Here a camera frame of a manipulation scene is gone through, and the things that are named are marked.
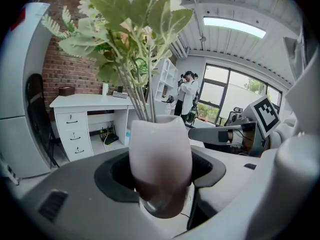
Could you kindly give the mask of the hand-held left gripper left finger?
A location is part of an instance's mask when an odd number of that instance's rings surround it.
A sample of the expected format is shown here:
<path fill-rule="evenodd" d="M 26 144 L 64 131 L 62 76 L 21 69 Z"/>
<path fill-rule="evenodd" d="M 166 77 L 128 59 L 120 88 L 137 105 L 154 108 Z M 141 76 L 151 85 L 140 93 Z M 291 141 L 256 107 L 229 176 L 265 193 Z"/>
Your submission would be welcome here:
<path fill-rule="evenodd" d="M 125 152 L 127 148 L 122 148 L 61 166 L 23 196 L 22 208 L 54 240 L 170 240 L 185 232 L 185 215 L 158 219 L 139 204 L 116 202 L 98 189 L 95 170 Z M 40 208 L 53 193 L 65 194 L 66 198 L 49 220 Z"/>

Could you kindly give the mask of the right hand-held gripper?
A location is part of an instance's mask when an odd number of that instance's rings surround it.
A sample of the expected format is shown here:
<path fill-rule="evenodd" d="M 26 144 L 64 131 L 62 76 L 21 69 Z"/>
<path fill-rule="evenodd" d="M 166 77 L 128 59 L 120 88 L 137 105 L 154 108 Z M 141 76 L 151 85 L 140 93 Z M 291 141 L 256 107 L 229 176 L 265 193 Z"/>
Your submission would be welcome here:
<path fill-rule="evenodd" d="M 207 144 L 239 145 L 244 154 L 260 156 L 268 145 L 270 134 L 280 124 L 275 107 L 265 95 L 236 116 L 227 126 L 192 128 L 188 137 Z"/>

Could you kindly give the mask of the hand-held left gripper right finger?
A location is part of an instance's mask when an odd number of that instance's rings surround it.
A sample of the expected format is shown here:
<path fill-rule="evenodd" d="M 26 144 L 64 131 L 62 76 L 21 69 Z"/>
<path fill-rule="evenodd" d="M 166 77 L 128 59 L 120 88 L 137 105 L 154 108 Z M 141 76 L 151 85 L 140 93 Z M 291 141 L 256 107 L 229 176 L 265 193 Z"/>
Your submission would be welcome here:
<path fill-rule="evenodd" d="M 249 157 L 192 146 L 194 198 L 187 229 L 213 219 L 213 228 L 246 231 L 265 195 L 276 150 Z"/>

